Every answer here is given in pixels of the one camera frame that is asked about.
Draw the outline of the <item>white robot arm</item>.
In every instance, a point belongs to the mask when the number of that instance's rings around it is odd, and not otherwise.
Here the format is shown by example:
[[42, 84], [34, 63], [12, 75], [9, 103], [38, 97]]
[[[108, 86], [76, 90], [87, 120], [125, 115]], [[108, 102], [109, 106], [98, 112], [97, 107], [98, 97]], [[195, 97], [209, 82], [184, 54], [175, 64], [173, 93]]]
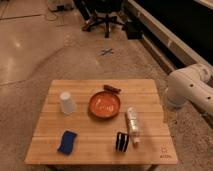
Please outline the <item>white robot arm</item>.
[[213, 117], [213, 88], [208, 85], [211, 72], [208, 66], [197, 63], [171, 72], [167, 77], [164, 104], [180, 109], [190, 101]]

